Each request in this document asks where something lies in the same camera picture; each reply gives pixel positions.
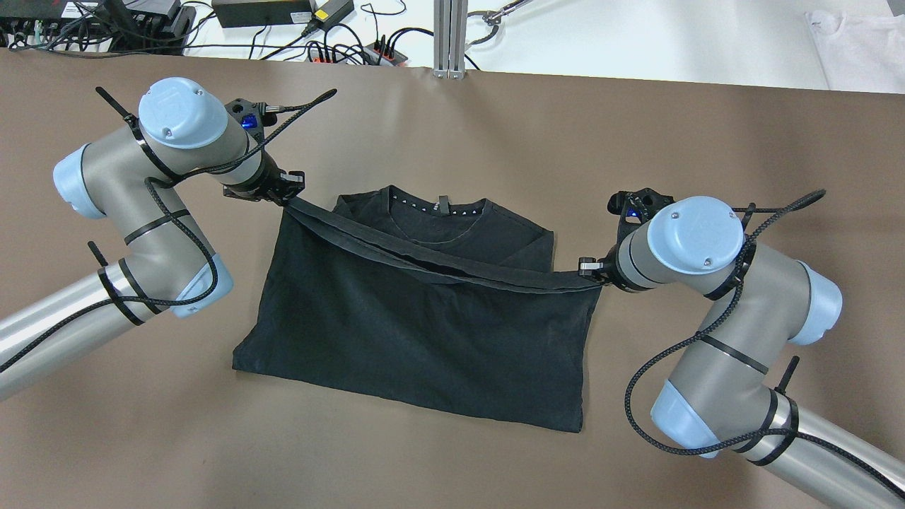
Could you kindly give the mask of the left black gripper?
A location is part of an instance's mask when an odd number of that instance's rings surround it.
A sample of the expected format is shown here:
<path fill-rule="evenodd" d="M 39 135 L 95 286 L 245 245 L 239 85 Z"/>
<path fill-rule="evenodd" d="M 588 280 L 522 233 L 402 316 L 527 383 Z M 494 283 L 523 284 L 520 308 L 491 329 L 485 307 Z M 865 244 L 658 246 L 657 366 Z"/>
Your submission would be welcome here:
<path fill-rule="evenodd" d="M 285 171 L 274 161 L 262 161 L 259 171 L 249 182 L 233 186 L 223 185 L 223 195 L 245 201 L 271 201 L 285 206 L 306 187 L 303 171 Z"/>

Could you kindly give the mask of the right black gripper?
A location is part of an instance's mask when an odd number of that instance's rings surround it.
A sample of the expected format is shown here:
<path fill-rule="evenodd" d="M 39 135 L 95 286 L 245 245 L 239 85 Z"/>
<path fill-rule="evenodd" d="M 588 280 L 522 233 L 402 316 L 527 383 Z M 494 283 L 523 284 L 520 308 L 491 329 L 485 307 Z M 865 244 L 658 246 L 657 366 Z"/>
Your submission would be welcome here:
<path fill-rule="evenodd" d="M 601 286 L 613 286 L 627 293 L 641 292 L 641 274 L 631 261 L 627 248 L 616 244 L 605 257 L 580 257 L 578 275 Z"/>

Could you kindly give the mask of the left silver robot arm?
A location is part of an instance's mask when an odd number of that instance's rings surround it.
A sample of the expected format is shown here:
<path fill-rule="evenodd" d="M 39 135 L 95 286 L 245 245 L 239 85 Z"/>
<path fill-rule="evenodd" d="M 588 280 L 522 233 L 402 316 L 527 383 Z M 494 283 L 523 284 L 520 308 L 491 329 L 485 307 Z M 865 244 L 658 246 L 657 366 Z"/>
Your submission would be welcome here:
<path fill-rule="evenodd" d="M 54 184 L 82 216 L 110 219 L 129 255 L 4 319 L 3 399 L 164 310 L 188 317 L 232 290 L 175 190 L 193 171 L 236 199 L 284 205 L 304 188 L 303 172 L 284 172 L 265 154 L 259 129 L 190 78 L 152 84 L 123 120 L 62 159 Z"/>

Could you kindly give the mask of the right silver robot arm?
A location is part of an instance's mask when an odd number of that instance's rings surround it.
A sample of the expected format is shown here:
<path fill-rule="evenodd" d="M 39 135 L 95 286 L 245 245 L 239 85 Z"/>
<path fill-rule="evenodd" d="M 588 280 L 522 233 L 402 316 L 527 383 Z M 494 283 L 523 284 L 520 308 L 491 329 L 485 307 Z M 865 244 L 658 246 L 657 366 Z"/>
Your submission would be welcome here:
<path fill-rule="evenodd" d="M 675 200 L 650 188 L 617 192 L 607 205 L 619 216 L 617 243 L 602 259 L 582 258 L 579 274 L 631 293 L 682 283 L 712 302 L 691 337 L 629 380 L 625 416 L 643 440 L 673 455 L 734 451 L 831 507 L 901 508 L 901 461 L 788 395 L 798 358 L 778 386 L 765 384 L 783 348 L 813 344 L 841 314 L 833 281 L 759 241 L 823 196 L 817 190 L 766 209 L 747 234 L 755 205 Z"/>

